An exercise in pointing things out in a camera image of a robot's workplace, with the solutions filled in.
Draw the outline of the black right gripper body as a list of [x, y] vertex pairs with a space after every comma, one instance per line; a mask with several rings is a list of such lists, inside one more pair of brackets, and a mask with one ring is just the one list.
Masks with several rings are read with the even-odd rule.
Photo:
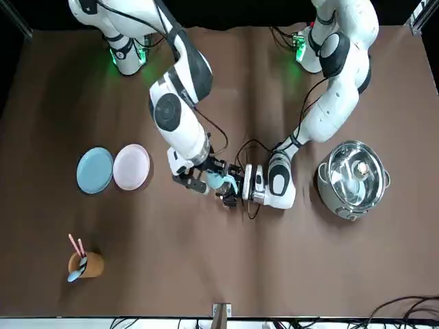
[[216, 161], [217, 159], [214, 156], [208, 155], [205, 161], [197, 165], [195, 168], [200, 172], [215, 173], [217, 171]]

